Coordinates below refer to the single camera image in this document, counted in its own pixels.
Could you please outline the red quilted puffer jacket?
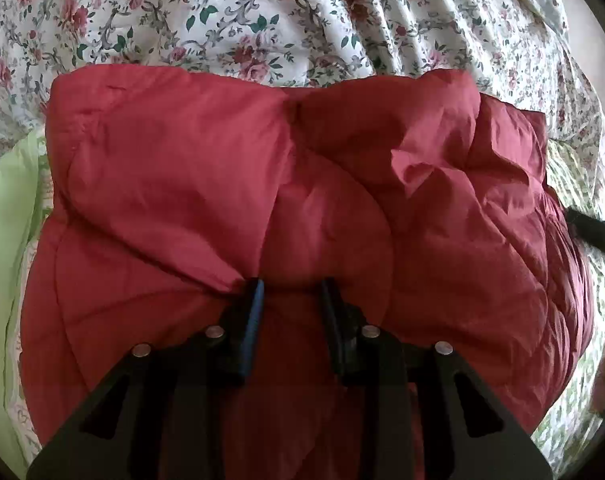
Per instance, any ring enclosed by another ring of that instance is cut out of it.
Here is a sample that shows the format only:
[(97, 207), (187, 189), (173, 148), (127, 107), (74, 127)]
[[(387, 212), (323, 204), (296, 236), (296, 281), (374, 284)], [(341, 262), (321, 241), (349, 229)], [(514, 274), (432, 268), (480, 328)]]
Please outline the red quilted puffer jacket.
[(137, 344), (176, 348), (266, 286), (252, 374), (223, 411), (231, 479), (352, 479), (357, 402), (314, 289), (464, 356), (523, 430), (592, 337), (589, 270), (546, 180), (545, 118), (434, 70), (270, 88), (175, 67), (57, 77), (54, 208), (22, 309), (42, 444)]

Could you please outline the green white patterned quilt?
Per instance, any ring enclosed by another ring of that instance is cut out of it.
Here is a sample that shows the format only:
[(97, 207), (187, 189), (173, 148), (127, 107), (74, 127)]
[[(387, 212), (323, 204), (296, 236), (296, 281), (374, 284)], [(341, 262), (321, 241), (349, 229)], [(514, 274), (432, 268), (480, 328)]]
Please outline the green white patterned quilt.
[[(52, 194), (44, 131), (37, 128), (0, 157), (0, 462), (19, 479), (41, 449), (19, 379), (19, 319)], [(591, 397), (605, 354), (605, 256), (594, 249), (587, 256), (595, 301), (592, 339), (532, 435), (555, 476), (579, 460), (602, 423)]]

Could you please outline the floral rose bedsheet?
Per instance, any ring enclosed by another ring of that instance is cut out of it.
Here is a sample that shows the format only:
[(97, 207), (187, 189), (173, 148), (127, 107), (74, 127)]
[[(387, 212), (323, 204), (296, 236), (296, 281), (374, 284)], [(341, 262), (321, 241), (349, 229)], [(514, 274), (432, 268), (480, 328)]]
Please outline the floral rose bedsheet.
[(467, 70), (546, 117), (552, 182), (605, 205), (605, 115), (564, 40), (523, 0), (0, 0), (0, 156), (43, 122), (55, 77), (169, 65), (285, 87)]

